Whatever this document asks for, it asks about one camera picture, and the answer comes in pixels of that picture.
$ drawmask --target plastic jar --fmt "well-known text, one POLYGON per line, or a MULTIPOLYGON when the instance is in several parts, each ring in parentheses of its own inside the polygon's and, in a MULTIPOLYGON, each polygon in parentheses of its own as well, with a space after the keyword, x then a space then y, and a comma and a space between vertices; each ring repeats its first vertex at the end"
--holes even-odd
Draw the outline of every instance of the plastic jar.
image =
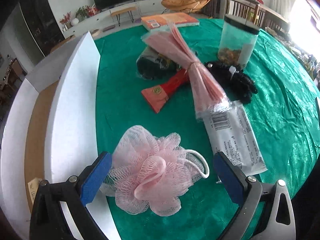
POLYGON ((227 65, 245 68, 256 44, 260 28, 252 22, 226 14, 218 51, 218 59, 227 65))

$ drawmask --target gold round sticker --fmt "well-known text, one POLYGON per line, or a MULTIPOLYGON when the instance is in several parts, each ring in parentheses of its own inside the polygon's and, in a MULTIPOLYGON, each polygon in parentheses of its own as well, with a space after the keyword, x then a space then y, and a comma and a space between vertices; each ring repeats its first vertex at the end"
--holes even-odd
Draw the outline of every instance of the gold round sticker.
POLYGON ((153 92, 154 92, 155 94, 160 94, 161 91, 162 91, 162 89, 161 89, 160 86, 159 86, 159 87, 155 87, 155 88, 153 89, 153 92))

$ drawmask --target pink plastic bag bundle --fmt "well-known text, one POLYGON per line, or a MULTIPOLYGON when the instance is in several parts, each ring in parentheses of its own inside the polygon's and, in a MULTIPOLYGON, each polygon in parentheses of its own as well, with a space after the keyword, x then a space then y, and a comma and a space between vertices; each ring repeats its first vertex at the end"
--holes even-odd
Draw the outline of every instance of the pink plastic bag bundle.
POLYGON ((190 50, 177 27, 169 26, 169 32, 153 32, 143 37, 143 41, 188 71, 196 118, 230 109, 225 91, 190 50))
POLYGON ((179 196, 209 176, 202 155, 179 144, 177 133, 156 138, 140 125, 129 128, 112 155, 100 190, 114 196, 116 205, 131 215, 148 207, 159 216, 175 214, 181 208, 179 196))

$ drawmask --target book cover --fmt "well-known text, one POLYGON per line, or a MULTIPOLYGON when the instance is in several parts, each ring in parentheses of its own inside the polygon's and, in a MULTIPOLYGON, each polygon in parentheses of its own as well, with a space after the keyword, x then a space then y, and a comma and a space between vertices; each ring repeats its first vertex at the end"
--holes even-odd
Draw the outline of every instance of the book cover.
POLYGON ((148 31, 164 30, 167 26, 167 21, 174 22, 177 27, 199 25, 199 21, 196 18, 182 12, 141 17, 141 23, 148 31))

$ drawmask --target tv cabinet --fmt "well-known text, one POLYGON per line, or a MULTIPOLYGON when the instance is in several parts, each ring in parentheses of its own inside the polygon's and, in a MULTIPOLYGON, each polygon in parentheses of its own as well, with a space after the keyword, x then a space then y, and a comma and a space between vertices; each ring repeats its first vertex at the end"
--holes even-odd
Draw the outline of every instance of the tv cabinet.
MULTIPOLYGON (((76 37, 82 36, 84 33, 95 30, 103 29, 110 25, 117 24, 116 16, 112 16, 115 12, 125 10, 130 7, 137 8, 132 11, 132 16, 134 20, 140 18, 141 16, 161 14, 165 7, 161 4, 162 0, 140 0, 136 2, 127 3, 124 5, 116 6, 111 9, 105 10, 92 16, 88 19, 79 22, 77 25, 69 28, 63 32, 65 38, 75 35, 76 37)), ((125 13, 121 14, 121 23, 130 21, 130 16, 125 13)))

